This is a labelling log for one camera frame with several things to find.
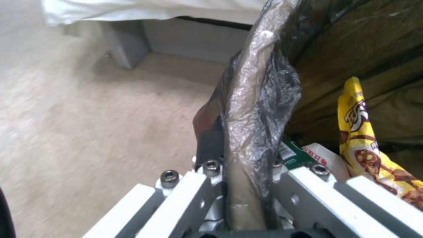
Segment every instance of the green package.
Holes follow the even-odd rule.
[[[289,137],[284,136],[279,143],[279,159],[282,164],[289,170],[302,166],[310,167],[317,162],[298,147]]]

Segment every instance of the beige carpet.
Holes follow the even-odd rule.
[[[186,172],[192,117],[223,65],[149,54],[118,68],[100,41],[47,28],[39,1],[0,8],[0,186],[18,237],[80,237],[136,183]]]

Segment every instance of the yellow snack bag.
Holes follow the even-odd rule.
[[[364,175],[423,211],[423,183],[379,151],[360,81],[345,82],[338,99],[339,146],[351,176]]]

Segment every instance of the gray bed leg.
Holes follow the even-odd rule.
[[[116,63],[135,68],[150,51],[141,21],[102,22],[105,40]]]

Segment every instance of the white bed sheet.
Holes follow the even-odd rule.
[[[201,17],[253,24],[266,0],[42,0],[50,26],[81,20]]]

